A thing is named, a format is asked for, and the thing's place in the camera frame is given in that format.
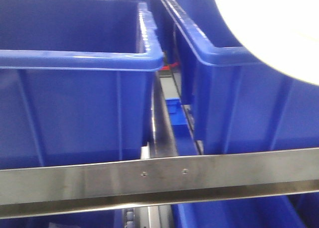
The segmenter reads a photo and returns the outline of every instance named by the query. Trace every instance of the metal support beam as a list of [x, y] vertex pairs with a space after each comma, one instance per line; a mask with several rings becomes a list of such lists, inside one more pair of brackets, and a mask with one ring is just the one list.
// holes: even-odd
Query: metal support beam
[[319, 149], [0, 171], [0, 217], [319, 191]]

